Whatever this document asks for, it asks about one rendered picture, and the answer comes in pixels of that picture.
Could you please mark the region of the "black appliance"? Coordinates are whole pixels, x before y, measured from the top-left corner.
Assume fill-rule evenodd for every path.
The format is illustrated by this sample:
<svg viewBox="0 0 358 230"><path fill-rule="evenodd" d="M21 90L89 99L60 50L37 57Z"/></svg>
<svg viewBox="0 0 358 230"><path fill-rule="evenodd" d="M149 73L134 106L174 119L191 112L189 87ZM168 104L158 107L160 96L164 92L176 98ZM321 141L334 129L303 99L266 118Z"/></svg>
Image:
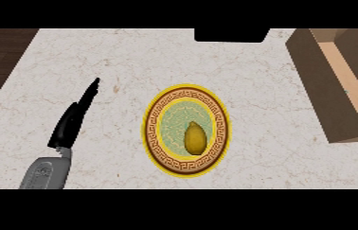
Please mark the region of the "black appliance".
<svg viewBox="0 0 358 230"><path fill-rule="evenodd" d="M260 43L268 33L268 28L197 28L194 39L198 42Z"/></svg>

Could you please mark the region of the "yellow patterned round plate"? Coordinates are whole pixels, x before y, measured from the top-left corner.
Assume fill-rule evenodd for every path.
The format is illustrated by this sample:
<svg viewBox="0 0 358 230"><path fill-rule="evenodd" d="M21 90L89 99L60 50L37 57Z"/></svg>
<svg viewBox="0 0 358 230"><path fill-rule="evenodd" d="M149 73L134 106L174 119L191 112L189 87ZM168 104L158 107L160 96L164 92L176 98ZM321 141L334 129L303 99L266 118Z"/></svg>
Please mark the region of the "yellow patterned round plate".
<svg viewBox="0 0 358 230"><path fill-rule="evenodd" d="M185 147L192 125L204 133L200 154ZM140 137L148 157L164 173L180 178L204 175L217 166L232 138L229 114L216 94L195 84L166 88L145 109Z"/></svg>

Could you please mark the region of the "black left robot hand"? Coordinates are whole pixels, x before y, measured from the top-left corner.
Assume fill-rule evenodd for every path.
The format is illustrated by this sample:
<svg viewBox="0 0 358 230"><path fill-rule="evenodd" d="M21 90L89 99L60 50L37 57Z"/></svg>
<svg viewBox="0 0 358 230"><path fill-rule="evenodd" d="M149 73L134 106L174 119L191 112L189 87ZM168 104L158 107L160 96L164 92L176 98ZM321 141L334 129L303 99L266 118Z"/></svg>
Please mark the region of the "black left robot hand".
<svg viewBox="0 0 358 230"><path fill-rule="evenodd" d="M72 102L68 106L63 115L59 119L58 125L52 132L47 147L49 148L71 148L77 139L77 135L81 129L84 115L90 108L92 100L97 94L99 79L95 79L93 83L77 102Z"/></svg>

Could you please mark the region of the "brown cardboard box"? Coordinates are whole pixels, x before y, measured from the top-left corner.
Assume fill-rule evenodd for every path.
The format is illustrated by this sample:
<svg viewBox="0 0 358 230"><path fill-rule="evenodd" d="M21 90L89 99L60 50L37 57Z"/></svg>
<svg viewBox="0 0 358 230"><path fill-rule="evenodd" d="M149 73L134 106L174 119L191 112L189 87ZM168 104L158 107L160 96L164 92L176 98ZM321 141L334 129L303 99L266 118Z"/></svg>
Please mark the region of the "brown cardboard box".
<svg viewBox="0 0 358 230"><path fill-rule="evenodd" d="M297 28L285 46L327 141L358 142L358 28Z"/></svg>

